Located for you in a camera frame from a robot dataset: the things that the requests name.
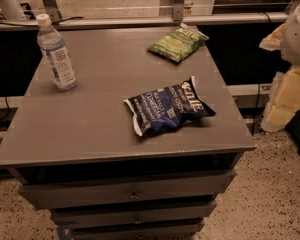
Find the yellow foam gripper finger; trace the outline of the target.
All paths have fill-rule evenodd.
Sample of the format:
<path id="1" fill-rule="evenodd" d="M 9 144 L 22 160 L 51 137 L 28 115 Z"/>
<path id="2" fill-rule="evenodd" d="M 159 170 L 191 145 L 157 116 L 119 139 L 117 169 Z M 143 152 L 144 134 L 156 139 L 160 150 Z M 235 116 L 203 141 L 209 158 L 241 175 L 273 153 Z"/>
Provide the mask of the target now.
<path id="1" fill-rule="evenodd" d="M 285 24 L 278 26 L 272 33 L 262 39 L 259 47 L 268 51 L 280 50 L 281 48 L 281 37 L 284 30 Z"/>
<path id="2" fill-rule="evenodd" d="M 285 73 L 277 72 L 273 79 L 269 101 L 263 112 L 261 129 L 265 132 L 282 130 L 300 110 L 300 65 Z"/>

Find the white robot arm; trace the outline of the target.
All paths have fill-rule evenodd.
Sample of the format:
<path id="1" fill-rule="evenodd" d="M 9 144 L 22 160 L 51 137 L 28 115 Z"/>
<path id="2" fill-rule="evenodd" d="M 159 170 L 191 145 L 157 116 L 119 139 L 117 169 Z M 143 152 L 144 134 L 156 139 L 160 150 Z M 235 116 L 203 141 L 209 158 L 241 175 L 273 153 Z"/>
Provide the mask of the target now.
<path id="1" fill-rule="evenodd" d="M 277 132 L 300 110 L 300 3 L 284 24 L 262 39 L 259 47 L 279 50 L 281 58 L 291 64 L 285 74 L 277 73 L 274 77 L 261 121 L 264 131 Z"/>

